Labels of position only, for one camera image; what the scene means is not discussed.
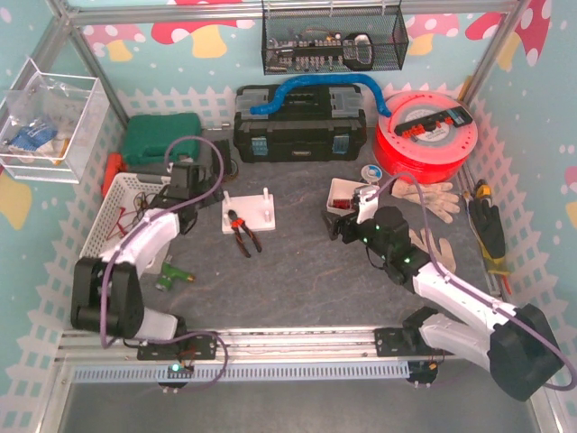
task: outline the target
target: red object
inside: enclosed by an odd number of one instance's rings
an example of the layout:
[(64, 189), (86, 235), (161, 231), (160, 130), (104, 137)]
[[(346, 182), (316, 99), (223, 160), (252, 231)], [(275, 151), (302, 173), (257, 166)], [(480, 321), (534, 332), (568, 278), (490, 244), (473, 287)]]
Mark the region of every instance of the red object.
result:
[(443, 182), (454, 176), (477, 142), (474, 122), (458, 129), (450, 123), (439, 122), (433, 132), (426, 132), (419, 124), (402, 136), (393, 132), (398, 124), (454, 105), (454, 99), (427, 91), (403, 92), (389, 99), (387, 106), (392, 116), (380, 116), (373, 144), (382, 168), (391, 175), (408, 171), (423, 184)]
[(243, 226), (244, 224), (244, 220), (242, 218), (236, 218), (232, 223), (231, 223), (231, 227), (232, 228), (238, 228)]
[(350, 209), (351, 208), (351, 200), (347, 198), (337, 198), (333, 200), (333, 207), (337, 209)]
[(123, 156), (120, 153), (110, 153), (106, 161), (105, 181), (102, 184), (102, 197), (106, 197), (114, 180), (114, 176), (121, 171), (126, 171)]
[[(377, 139), (374, 142), (373, 151), (380, 166), (387, 173), (395, 174), (400, 171), (408, 171), (417, 178), (418, 183), (423, 184), (439, 183), (450, 179), (457, 174), (466, 160), (463, 158), (450, 164), (426, 164), (411, 160), (390, 145), (380, 128), (377, 128)], [(409, 178), (403, 180), (412, 183)]]
[(508, 285), (508, 280), (507, 280), (507, 277), (505, 275), (503, 275), (503, 285), (505, 286), (505, 290), (507, 291), (507, 293), (509, 295), (512, 295), (513, 292), (511, 291), (511, 286)]

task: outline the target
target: red handled pliers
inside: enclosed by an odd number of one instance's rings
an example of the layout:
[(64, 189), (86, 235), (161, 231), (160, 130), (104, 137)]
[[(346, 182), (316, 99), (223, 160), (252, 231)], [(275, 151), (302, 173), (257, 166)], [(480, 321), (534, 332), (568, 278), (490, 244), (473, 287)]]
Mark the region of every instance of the red handled pliers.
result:
[(251, 257), (251, 254), (247, 251), (246, 247), (244, 246), (243, 239), (241, 238), (241, 231), (238, 229), (238, 227), (244, 230), (244, 232), (252, 239), (252, 241), (254, 242), (254, 246), (256, 247), (256, 251), (260, 253), (262, 251), (261, 242), (259, 241), (259, 238), (256, 237), (256, 235), (252, 232), (252, 230), (246, 226), (244, 220), (242, 218), (239, 218), (238, 215), (236, 215), (236, 212), (234, 212), (233, 210), (228, 211), (228, 217), (231, 219), (231, 228), (234, 231), (234, 237), (236, 237), (236, 243), (238, 244), (238, 247), (240, 248), (241, 253), (243, 253), (244, 257), (248, 259)]

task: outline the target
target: white plastic basket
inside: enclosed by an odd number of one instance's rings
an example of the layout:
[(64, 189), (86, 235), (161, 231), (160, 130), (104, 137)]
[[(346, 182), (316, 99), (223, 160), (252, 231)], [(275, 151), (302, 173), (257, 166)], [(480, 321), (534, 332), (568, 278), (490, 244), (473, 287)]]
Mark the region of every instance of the white plastic basket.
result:
[[(120, 216), (121, 207), (124, 207), (127, 211), (133, 211), (134, 198), (140, 192), (144, 192), (145, 194), (158, 194), (162, 187), (168, 183), (170, 183), (170, 177), (168, 176), (151, 176), (134, 173), (117, 174), (106, 194), (100, 211), (98, 211), (96, 221), (92, 225), (84, 248), (82, 248), (80, 252), (80, 257), (98, 257), (102, 252), (114, 247), (121, 240), (121, 237), (114, 236), (112, 239), (106, 238), (111, 230), (113, 230)], [(167, 244), (159, 251), (145, 272), (159, 273), (168, 250), (169, 245)]]

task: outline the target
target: wire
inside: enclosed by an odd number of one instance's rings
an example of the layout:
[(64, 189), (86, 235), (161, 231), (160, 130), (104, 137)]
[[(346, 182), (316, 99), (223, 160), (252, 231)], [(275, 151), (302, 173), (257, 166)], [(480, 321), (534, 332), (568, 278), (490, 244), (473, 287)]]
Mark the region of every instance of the wire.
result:
[(402, 172), (395, 174), (389, 180), (387, 180), (384, 183), (384, 185), (382, 187), (380, 187), (379, 190), (377, 190), (377, 192), (375, 194), (373, 194), (371, 197), (369, 197), (367, 199), (367, 201), (372, 201), (374, 199), (377, 199), (383, 191), (389, 190), (389, 187), (390, 187), (392, 182), (394, 182), (396, 179), (398, 179), (400, 177), (410, 178), (412, 180), (412, 182), (415, 184), (415, 187), (417, 188), (417, 193), (418, 193), (418, 197), (420, 200), (421, 209), (423, 211), (423, 219), (424, 219), (424, 223), (425, 223), (426, 249), (428, 250), (429, 255), (431, 257), (431, 263), (433, 264), (433, 266), (435, 267), (435, 270), (439, 273), (439, 275), (446, 282), (449, 282), (450, 284), (452, 284), (456, 289), (469, 295), (471, 298), (477, 300), (478, 302), (480, 302), (485, 307), (488, 307), (489, 309), (491, 309), (495, 313), (499, 313), (502, 317), (506, 318), (507, 320), (510, 320), (512, 323), (514, 323), (515, 325), (517, 325), (518, 327), (523, 329), (530, 336), (532, 336), (534, 339), (536, 339), (539, 343), (541, 343), (547, 349), (549, 349), (551, 352), (553, 352), (555, 354), (555, 356), (557, 356), (565, 364), (565, 366), (569, 370), (569, 373), (571, 374), (571, 380), (569, 381), (569, 383), (567, 383), (566, 385), (555, 385), (552, 383), (545, 383), (543, 385), (544, 387), (549, 388), (551, 390), (555, 390), (555, 391), (570, 391), (570, 390), (574, 389), (575, 387), (577, 387), (577, 370), (575, 369), (575, 366), (572, 364), (572, 362), (569, 360), (569, 358), (561, 350), (559, 350), (553, 343), (551, 343), (549, 340), (547, 340), (544, 336), (542, 336), (541, 334), (536, 332), (533, 328), (526, 325), (525, 323), (523, 323), (521, 320), (519, 320), (515, 316), (512, 316), (511, 314), (509, 314), (504, 309), (500, 308), (499, 304), (493, 305), (493, 303), (486, 300), (482, 296), (478, 295), (477, 293), (475, 293), (475, 291), (470, 290), (467, 287), (463, 286), (460, 282), (453, 280), (451, 278), (451, 274), (446, 273), (443, 270), (443, 268), (441, 266), (439, 266), (439, 263), (435, 257), (435, 253), (434, 253), (433, 248), (431, 246), (431, 239), (430, 239), (431, 238), (431, 229), (429, 227), (428, 217), (426, 215), (425, 196), (423, 195), (423, 190), (421, 189), (420, 184), (418, 183), (417, 179), (415, 179), (415, 176), (413, 176), (413, 174), (411, 174), (407, 171), (402, 171)]
[[(110, 261), (108, 262), (108, 264), (105, 267), (105, 272), (104, 272), (104, 276), (102, 279), (102, 288), (101, 288), (101, 293), (100, 293), (100, 343), (102, 344), (102, 347), (104, 349), (107, 349), (108, 347), (110, 347), (113, 342), (116, 340), (115, 337), (113, 337), (111, 340), (106, 340), (106, 313), (107, 313), (107, 302), (108, 302), (108, 283), (110, 282), (110, 277), (111, 277), (111, 273), (112, 273), (112, 268), (114, 267), (114, 264), (116, 263), (116, 259), (118, 259), (118, 257), (120, 256), (120, 254), (122, 253), (123, 249), (146, 227), (148, 227), (152, 222), (156, 221), (157, 219), (159, 219), (160, 217), (163, 217), (165, 215), (167, 215), (170, 212), (176, 212), (180, 209), (182, 209), (183, 207), (186, 206), (190, 206), (190, 205), (194, 205), (195, 203), (210, 197), (215, 191), (216, 189), (218, 189), (218, 187), (220, 186), (222, 180), (223, 180), (223, 176), (224, 176), (224, 162), (223, 162), (223, 156), (220, 154), (220, 152), (218, 151), (218, 148), (211, 142), (209, 142), (206, 138), (203, 137), (199, 137), (196, 135), (186, 135), (184, 137), (180, 137), (177, 140), (175, 140), (174, 142), (172, 142), (170, 144), (170, 146), (168, 147), (168, 149), (166, 150), (166, 153), (164, 155), (164, 161), (165, 161), (165, 165), (167, 166), (167, 168), (169, 167), (168, 164), (168, 160), (169, 160), (169, 155), (170, 155), (170, 151), (172, 151), (172, 149), (174, 148), (174, 146), (176, 146), (177, 144), (185, 141), (185, 140), (199, 140), (202, 143), (205, 143), (207, 145), (209, 145), (212, 150), (216, 153), (216, 157), (218, 158), (218, 162), (219, 162), (219, 167), (220, 170), (218, 172), (218, 178), (216, 179), (215, 184), (212, 186), (211, 189), (209, 189), (207, 192), (205, 192), (204, 194), (201, 194), (198, 197), (192, 198), (190, 200), (184, 201), (182, 203), (179, 203), (173, 207), (169, 207), (168, 209), (163, 209), (161, 210), (161, 212), (159, 212), (158, 214), (154, 214), (153, 216), (151, 216), (149, 219), (143, 219), (143, 221), (145, 221), (144, 224), (140, 224), (137, 225), (117, 246), (116, 250), (114, 251), (112, 257), (110, 258)], [(180, 337), (176, 337), (176, 338), (172, 338), (171, 340), (149, 340), (150, 343), (153, 344), (157, 344), (157, 345), (170, 345), (172, 343), (176, 343), (178, 341), (182, 341), (184, 339), (187, 338), (193, 338), (195, 336), (202, 336), (202, 335), (211, 335), (214, 336), (216, 338), (216, 340), (218, 341), (218, 343), (223, 347), (224, 349), (224, 362), (223, 362), (223, 368), (221, 369), (221, 371), (219, 372), (219, 374), (215, 377), (215, 379), (213, 379), (212, 381), (208, 382), (206, 385), (207, 386), (203, 386), (202, 389), (205, 389), (208, 386), (212, 386), (214, 383), (218, 382), (218, 380), (223, 376), (224, 371), (226, 369), (226, 366), (228, 365), (228, 349), (226, 348), (226, 345), (224, 344), (223, 339), (217, 335), (216, 333), (213, 332), (208, 332), (208, 331), (197, 331), (197, 332), (192, 332), (192, 333), (188, 333), (185, 334), (184, 336), (180, 336)]]
[(220, 379), (224, 376), (224, 373), (226, 372), (226, 367), (228, 366), (228, 362), (230, 360), (230, 355), (228, 354), (228, 347), (226, 347), (226, 343), (224, 342), (224, 340), (216, 332), (212, 332), (212, 331), (189, 332), (188, 334), (185, 334), (184, 336), (177, 336), (176, 338), (172, 338), (171, 340), (148, 340), (149, 343), (152, 343), (154, 345), (167, 345), (167, 344), (177, 343), (177, 342), (183, 341), (183, 340), (188, 340), (189, 338), (195, 338), (197, 336), (211, 336), (211, 337), (215, 338), (216, 341), (218, 342), (218, 344), (223, 348), (224, 360), (223, 360), (223, 365), (221, 366), (221, 369), (218, 371), (218, 374), (213, 379), (211, 379), (208, 382), (197, 385), (197, 386), (188, 386), (188, 387), (184, 388), (184, 390), (193, 391), (193, 392), (203, 391), (207, 388), (210, 388), (215, 383), (220, 381)]
[(369, 247), (368, 247), (368, 246), (365, 247), (365, 251), (366, 251), (366, 253), (367, 253), (367, 259), (369, 259), (369, 263), (371, 264), (371, 266), (372, 266), (373, 268), (380, 269), (381, 271), (384, 271), (384, 270), (385, 270), (385, 265), (384, 265), (384, 264), (382, 264), (381, 266), (377, 266), (375, 263), (372, 262), (372, 260), (371, 260), (371, 254), (369, 253)]
[(129, 349), (139, 349), (140, 348), (140, 345), (131, 345), (130, 343), (126, 343), (126, 338), (123, 338), (123, 345), (125, 345)]

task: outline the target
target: small white box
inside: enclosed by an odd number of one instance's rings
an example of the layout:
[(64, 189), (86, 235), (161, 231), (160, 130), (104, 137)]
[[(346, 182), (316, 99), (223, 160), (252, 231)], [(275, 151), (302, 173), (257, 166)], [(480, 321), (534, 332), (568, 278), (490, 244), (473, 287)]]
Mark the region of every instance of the small white box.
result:
[(354, 209), (339, 209), (333, 207), (333, 200), (350, 200), (353, 198), (354, 191), (357, 188), (366, 186), (366, 183), (333, 178), (333, 181), (331, 182), (331, 190), (328, 193), (328, 200), (326, 201), (326, 210), (340, 216), (351, 214), (354, 212)]

